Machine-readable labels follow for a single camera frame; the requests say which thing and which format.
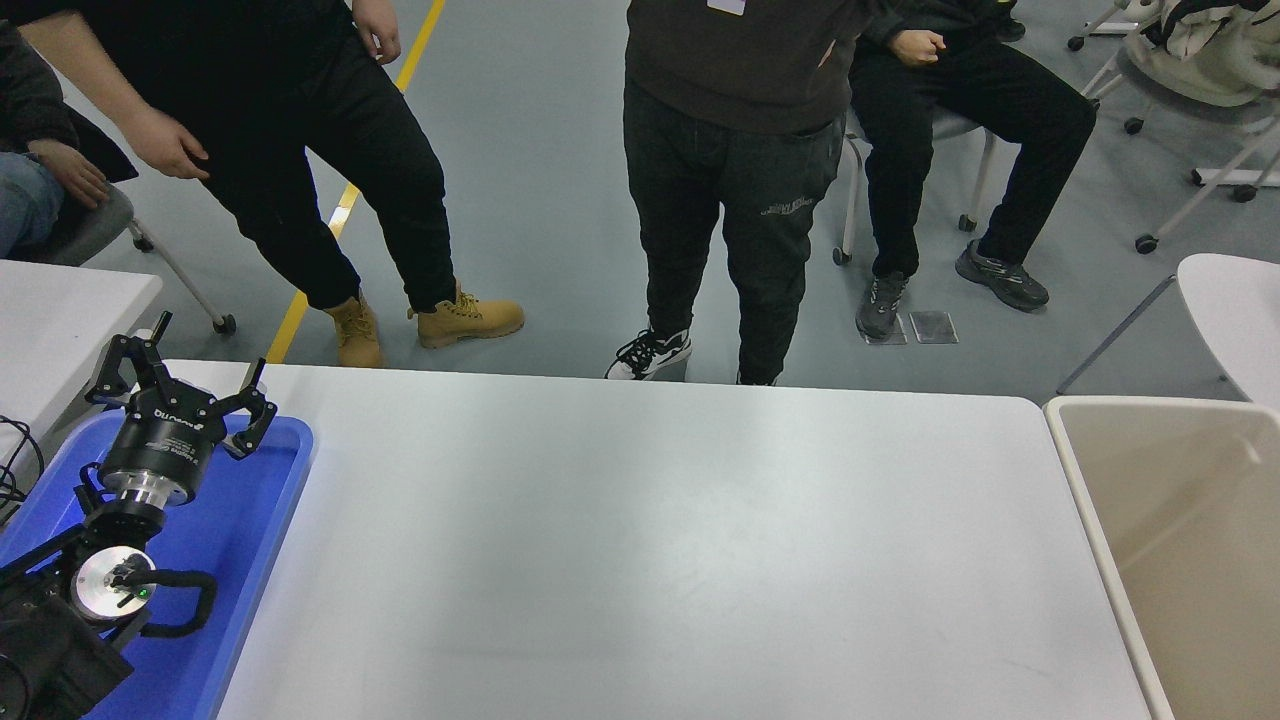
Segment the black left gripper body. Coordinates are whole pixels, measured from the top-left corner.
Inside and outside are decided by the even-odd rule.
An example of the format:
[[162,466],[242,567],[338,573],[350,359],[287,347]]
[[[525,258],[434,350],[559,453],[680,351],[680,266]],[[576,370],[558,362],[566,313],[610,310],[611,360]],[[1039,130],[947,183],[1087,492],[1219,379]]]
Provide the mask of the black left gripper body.
[[212,395],[183,389],[175,402],[157,389],[141,389],[124,406],[125,419],[99,468],[100,484],[120,495],[132,477],[160,477],[183,495],[204,483],[212,450],[225,437]]

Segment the person's hand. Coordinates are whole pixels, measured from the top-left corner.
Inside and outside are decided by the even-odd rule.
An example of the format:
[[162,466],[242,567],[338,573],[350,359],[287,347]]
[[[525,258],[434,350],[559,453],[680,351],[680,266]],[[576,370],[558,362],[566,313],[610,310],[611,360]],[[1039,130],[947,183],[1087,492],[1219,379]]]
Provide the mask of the person's hand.
[[31,140],[27,147],[76,201],[95,209],[108,200],[105,174],[79,150],[55,138]]

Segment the person's left hand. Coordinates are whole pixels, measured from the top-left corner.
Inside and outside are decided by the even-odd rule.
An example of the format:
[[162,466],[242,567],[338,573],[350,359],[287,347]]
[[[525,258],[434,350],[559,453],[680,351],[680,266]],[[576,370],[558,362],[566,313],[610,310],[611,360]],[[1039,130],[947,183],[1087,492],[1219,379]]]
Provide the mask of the person's left hand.
[[355,0],[349,3],[355,27],[370,55],[379,65],[397,60],[402,54],[401,29],[392,1]]

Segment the person's right hand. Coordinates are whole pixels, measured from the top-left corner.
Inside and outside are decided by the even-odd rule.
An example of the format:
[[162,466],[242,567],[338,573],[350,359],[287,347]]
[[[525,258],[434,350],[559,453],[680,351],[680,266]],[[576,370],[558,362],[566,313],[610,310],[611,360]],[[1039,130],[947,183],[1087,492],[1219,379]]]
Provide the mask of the person's right hand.
[[941,59],[947,45],[933,31],[902,29],[887,41],[887,49],[906,67],[928,67]]
[[127,113],[116,120],[134,155],[164,176],[206,181],[204,168],[209,154],[202,143],[178,120],[150,105]]

